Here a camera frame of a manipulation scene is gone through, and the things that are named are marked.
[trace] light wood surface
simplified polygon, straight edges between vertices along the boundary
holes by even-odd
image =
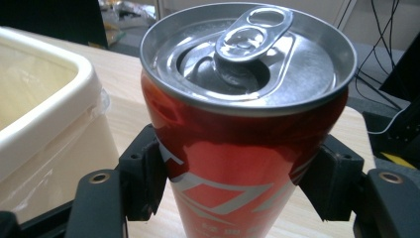
[[[140,86],[138,58],[52,38],[23,33],[89,59],[111,98],[107,118],[118,152],[123,153],[151,121]],[[365,172],[374,168],[363,116],[346,107],[332,134],[365,159]],[[354,237],[354,214],[349,222],[323,222],[298,187],[267,237]],[[148,222],[129,222],[130,237],[185,237],[170,185],[166,185],[157,215]]]

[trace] soda can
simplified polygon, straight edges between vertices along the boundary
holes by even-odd
[[[264,237],[347,100],[350,41],[292,9],[187,9],[146,33],[142,89],[187,237]]]

